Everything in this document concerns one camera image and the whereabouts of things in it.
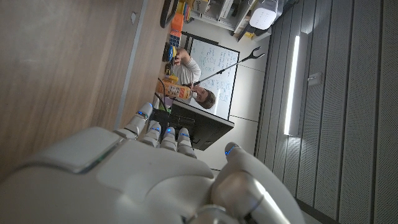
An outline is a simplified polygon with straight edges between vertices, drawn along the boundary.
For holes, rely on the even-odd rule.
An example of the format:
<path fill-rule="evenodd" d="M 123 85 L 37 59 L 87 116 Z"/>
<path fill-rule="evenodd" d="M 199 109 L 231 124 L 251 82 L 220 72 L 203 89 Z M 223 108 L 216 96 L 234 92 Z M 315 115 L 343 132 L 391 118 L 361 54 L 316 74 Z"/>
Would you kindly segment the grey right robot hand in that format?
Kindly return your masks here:
<path fill-rule="evenodd" d="M 1 181 L 2 223 L 303 223 L 284 184 L 241 146 L 214 175 L 188 131 L 154 124 L 146 103 L 122 129 L 84 129 Z"/>

